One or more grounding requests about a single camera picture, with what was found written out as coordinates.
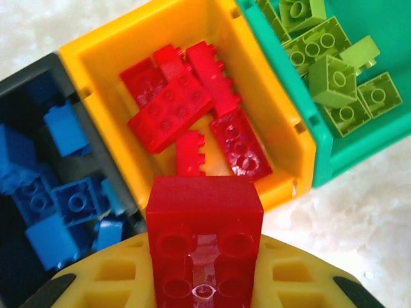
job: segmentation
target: green storage bin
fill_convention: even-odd
[[[354,44],[370,35],[381,55],[358,77],[361,85],[389,72],[403,104],[368,121],[344,138],[335,137],[314,104],[300,74],[254,0],[237,0],[266,58],[306,121],[317,153],[313,186],[330,181],[374,153],[411,133],[411,6],[407,1],[325,0],[327,17],[336,16]],[[278,0],[272,4],[278,11]]]

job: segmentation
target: red lego brick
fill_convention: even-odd
[[[168,82],[172,81],[184,71],[191,71],[191,66],[184,63],[184,54],[181,48],[167,45],[153,54],[162,75]]]
[[[214,111],[217,117],[222,117],[240,105],[241,98],[231,90],[231,78],[225,78],[223,71],[225,69],[222,61],[214,59],[216,48],[213,45],[207,45],[206,42],[200,42],[197,45],[187,48],[187,60],[203,84],[204,88],[209,91],[215,100]]]
[[[247,175],[256,181],[272,173],[247,115],[241,108],[215,119],[210,123],[210,129],[235,175]]]
[[[212,107],[211,96],[184,72],[131,118],[128,127],[150,153],[160,153]]]
[[[246,176],[159,176],[146,208],[158,307],[250,307],[263,208]]]
[[[204,135],[198,131],[188,131],[177,139],[177,175],[206,175],[200,170],[206,156],[199,153],[199,148],[205,143]]]
[[[167,84],[150,58],[120,73],[120,78],[140,108],[147,105]]]

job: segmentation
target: white fluffy rug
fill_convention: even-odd
[[[0,0],[0,79],[147,1]],[[411,307],[411,138],[265,216],[263,233]]]

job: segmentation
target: blue lego brick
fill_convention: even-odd
[[[122,215],[126,209],[121,203],[118,195],[114,191],[113,186],[111,186],[109,180],[106,178],[101,182],[102,193],[107,197],[110,203],[110,210],[116,216]]]
[[[109,210],[109,202],[101,193],[100,179],[83,178],[53,189],[57,209],[66,226],[74,226],[100,217]]]
[[[66,228],[58,214],[29,227],[25,234],[46,271],[79,260],[92,243],[86,225]]]
[[[96,252],[115,245],[123,239],[124,219],[105,218],[96,223],[94,231],[98,233],[92,244],[92,249]]]
[[[89,141],[70,102],[50,108],[43,119],[62,157],[83,156],[91,152]]]
[[[0,124],[0,194],[11,195],[38,176],[33,141]]]
[[[12,194],[28,227],[57,212],[51,191],[58,185],[57,178],[48,164],[40,164],[39,170],[41,175],[38,178],[27,186],[19,187]]]

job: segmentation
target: transparent red lego brick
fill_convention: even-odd
[[[166,80],[150,58],[145,58],[120,73],[120,78],[140,108],[147,105],[166,86]]]
[[[247,115],[241,108],[215,119],[210,123],[210,129],[235,175],[247,175],[256,181],[272,173]]]
[[[146,208],[158,307],[250,307],[263,208],[246,176],[160,176]]]

